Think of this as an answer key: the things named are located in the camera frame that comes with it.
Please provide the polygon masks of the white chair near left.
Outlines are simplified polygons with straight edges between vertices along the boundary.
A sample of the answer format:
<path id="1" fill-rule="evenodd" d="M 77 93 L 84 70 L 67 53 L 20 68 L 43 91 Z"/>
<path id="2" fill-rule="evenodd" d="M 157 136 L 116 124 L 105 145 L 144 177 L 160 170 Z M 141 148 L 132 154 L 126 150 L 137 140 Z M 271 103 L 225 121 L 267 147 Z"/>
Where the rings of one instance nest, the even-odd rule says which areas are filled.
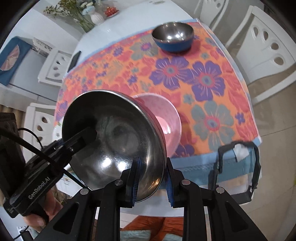
<path id="1" fill-rule="evenodd" d="M 38 150 L 62 138 L 62 121 L 55 123 L 54 105 L 31 103 L 25 114 L 23 139 Z"/>

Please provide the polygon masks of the black smartphone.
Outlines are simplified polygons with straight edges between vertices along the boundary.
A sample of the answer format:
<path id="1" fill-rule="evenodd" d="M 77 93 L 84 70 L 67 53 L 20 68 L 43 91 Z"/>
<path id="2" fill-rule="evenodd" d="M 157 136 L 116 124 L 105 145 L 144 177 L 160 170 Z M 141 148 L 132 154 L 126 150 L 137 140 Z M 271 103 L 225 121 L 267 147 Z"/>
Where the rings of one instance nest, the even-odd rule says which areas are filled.
<path id="1" fill-rule="evenodd" d="M 76 54 L 74 54 L 74 56 L 72 57 L 72 59 L 70 61 L 67 73 L 70 72 L 76 66 L 80 55 L 81 55 L 81 51 L 78 51 Z"/>

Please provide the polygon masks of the red lidded sugar bowl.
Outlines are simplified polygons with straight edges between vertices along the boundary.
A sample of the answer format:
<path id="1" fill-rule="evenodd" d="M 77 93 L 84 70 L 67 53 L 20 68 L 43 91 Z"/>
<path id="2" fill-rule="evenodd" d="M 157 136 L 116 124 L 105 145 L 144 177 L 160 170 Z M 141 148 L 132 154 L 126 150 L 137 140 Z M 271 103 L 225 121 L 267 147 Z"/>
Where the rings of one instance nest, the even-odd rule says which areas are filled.
<path id="1" fill-rule="evenodd" d="M 104 11 L 104 14 L 106 15 L 107 18 L 111 18 L 112 16 L 115 16 L 118 13 L 119 13 L 119 10 L 113 6 L 108 6 Z"/>

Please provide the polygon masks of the glass vase with greenery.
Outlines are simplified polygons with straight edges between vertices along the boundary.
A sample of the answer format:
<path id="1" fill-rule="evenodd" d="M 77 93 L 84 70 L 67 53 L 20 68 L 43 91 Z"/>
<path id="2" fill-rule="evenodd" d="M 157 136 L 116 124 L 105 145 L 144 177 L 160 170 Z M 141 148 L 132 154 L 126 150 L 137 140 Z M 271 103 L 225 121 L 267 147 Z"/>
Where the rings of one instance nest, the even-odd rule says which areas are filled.
<path id="1" fill-rule="evenodd" d="M 47 6 L 43 12 L 55 18 L 71 19 L 86 33 L 95 27 L 92 21 L 82 15 L 81 8 L 78 6 L 77 1 L 61 0 L 55 6 Z"/>

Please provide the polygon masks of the white chair far left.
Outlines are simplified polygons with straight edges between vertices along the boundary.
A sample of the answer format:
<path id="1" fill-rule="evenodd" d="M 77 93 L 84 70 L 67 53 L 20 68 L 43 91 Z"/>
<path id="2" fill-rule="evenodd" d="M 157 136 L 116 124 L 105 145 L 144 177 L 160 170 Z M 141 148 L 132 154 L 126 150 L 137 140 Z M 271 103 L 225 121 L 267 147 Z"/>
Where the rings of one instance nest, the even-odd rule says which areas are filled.
<path id="1" fill-rule="evenodd" d="M 38 75 L 38 82 L 61 87 L 71 60 L 71 54 L 58 48 L 52 49 Z"/>

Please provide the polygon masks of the white chair far right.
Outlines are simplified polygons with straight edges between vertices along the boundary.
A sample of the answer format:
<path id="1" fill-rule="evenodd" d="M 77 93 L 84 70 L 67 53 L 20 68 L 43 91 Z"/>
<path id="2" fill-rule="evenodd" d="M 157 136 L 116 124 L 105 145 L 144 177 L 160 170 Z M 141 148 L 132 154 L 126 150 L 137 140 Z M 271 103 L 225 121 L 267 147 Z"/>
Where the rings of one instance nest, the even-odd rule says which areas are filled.
<path id="1" fill-rule="evenodd" d="M 198 1 L 194 10 L 194 17 L 197 17 L 214 32 L 223 18 L 228 15 L 230 7 L 229 0 Z"/>

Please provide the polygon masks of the white chair near right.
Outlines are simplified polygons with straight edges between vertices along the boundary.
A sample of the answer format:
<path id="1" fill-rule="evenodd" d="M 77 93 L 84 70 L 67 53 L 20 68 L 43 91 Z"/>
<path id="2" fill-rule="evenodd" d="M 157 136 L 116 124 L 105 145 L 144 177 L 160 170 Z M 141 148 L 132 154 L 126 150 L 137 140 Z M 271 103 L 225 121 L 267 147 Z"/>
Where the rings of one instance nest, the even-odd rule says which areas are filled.
<path id="1" fill-rule="evenodd" d="M 225 44 L 230 50 L 243 37 L 235 60 L 248 85 L 282 73 L 295 65 L 295 42 L 269 15 L 257 6 L 247 13 Z"/>

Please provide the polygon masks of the red steel bowl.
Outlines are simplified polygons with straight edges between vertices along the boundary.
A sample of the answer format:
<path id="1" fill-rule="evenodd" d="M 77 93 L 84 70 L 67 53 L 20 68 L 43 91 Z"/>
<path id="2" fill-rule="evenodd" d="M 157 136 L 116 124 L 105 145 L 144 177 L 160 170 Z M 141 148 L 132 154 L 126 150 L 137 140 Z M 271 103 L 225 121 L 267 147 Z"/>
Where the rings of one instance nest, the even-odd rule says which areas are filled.
<path id="1" fill-rule="evenodd" d="M 69 105 L 62 138 L 67 141 L 85 128 L 95 129 L 96 139 L 73 155 L 70 166 L 88 188 L 105 187 L 132 166 L 134 157 L 140 157 L 137 200 L 146 200 L 158 190 L 167 161 L 166 142 L 148 108 L 119 92 L 88 91 Z"/>

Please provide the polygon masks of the white ribbed vase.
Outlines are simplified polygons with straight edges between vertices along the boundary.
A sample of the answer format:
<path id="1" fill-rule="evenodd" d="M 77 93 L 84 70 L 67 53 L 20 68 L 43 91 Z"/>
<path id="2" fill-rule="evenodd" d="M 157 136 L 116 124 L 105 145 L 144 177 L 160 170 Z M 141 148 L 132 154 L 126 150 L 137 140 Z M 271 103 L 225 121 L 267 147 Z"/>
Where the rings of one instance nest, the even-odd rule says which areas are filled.
<path id="1" fill-rule="evenodd" d="M 101 25 L 105 21 L 103 15 L 97 12 L 90 13 L 89 15 L 95 25 Z"/>

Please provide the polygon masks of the white corner shelf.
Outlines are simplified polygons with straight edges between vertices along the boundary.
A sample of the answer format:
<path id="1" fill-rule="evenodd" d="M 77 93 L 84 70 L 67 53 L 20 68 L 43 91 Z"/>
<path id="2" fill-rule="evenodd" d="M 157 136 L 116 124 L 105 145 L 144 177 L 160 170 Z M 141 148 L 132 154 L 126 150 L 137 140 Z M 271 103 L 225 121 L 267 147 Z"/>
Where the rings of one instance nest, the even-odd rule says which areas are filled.
<path id="1" fill-rule="evenodd" d="M 57 48 L 51 47 L 50 45 L 37 38 L 33 38 L 32 49 L 46 58 L 51 54 L 57 54 L 59 52 Z"/>

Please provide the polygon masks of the pink cartoon bowl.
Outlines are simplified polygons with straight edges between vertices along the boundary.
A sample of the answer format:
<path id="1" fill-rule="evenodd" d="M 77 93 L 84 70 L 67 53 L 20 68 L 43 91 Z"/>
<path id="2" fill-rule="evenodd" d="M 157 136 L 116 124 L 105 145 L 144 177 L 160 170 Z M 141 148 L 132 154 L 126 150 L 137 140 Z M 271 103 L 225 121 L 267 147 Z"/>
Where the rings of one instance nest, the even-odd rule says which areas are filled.
<path id="1" fill-rule="evenodd" d="M 159 94 L 142 93 L 134 95 L 133 98 L 147 107 L 158 120 L 166 141 L 166 153 L 168 157 L 172 157 L 182 136 L 182 124 L 177 109 Z"/>

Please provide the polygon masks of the white chair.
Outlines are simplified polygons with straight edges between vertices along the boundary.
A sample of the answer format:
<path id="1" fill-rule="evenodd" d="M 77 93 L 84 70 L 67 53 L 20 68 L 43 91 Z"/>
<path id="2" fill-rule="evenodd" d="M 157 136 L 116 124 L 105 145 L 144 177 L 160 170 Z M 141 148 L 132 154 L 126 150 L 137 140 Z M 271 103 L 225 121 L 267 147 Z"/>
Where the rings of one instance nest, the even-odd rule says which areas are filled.
<path id="1" fill-rule="evenodd" d="M 282 73 L 295 65 L 295 42 L 269 15 L 257 6 L 247 13 L 225 44 L 230 50 L 243 37 L 235 60 L 248 85 Z"/>
<path id="2" fill-rule="evenodd" d="M 38 150 L 62 138 L 62 121 L 55 123 L 54 105 L 31 103 L 25 114 L 23 139 Z"/>
<path id="3" fill-rule="evenodd" d="M 230 7 L 229 0 L 198 1 L 194 10 L 194 17 L 197 17 L 214 32 L 223 18 L 228 15 Z"/>
<path id="4" fill-rule="evenodd" d="M 38 75 L 38 82 L 61 87 L 71 60 L 71 54 L 58 48 L 52 49 Z"/>

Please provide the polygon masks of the white refrigerator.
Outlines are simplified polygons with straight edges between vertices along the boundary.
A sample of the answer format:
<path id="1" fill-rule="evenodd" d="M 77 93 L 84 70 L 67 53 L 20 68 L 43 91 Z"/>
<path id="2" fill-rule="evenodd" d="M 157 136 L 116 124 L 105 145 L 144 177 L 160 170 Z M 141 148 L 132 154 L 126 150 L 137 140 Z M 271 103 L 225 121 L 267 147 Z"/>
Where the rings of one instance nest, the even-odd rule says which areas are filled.
<path id="1" fill-rule="evenodd" d="M 46 57 L 31 47 L 7 86 L 1 84 L 1 105 L 25 110 L 30 103 L 55 105 L 59 88 L 38 82 Z"/>

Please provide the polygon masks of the blue steel bowl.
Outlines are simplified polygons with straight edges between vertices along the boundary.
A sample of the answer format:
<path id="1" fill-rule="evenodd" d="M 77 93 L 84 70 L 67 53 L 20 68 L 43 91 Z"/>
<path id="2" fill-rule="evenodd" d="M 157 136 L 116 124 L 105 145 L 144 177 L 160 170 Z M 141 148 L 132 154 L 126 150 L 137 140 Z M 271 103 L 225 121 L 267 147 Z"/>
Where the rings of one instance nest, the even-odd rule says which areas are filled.
<path id="1" fill-rule="evenodd" d="M 168 22 L 157 26 L 152 31 L 152 39 L 163 51 L 179 53 L 191 48 L 194 29 L 181 22 Z"/>

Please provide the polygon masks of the floral orange tablecloth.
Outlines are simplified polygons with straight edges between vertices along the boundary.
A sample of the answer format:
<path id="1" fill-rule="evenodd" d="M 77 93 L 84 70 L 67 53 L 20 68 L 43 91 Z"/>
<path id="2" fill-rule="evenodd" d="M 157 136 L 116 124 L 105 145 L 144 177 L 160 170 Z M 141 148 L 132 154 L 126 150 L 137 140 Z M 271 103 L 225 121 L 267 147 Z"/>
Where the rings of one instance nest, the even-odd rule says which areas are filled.
<path id="1" fill-rule="evenodd" d="M 220 146 L 239 140 L 260 145 L 250 95 L 237 65 L 206 25 L 198 20 L 189 25 L 195 35 L 185 54 L 162 51 L 151 30 L 93 52 L 64 78 L 55 125 L 62 124 L 71 102 L 89 90 L 161 95 L 174 105 L 182 122 L 172 165 L 201 185 L 208 181 Z"/>

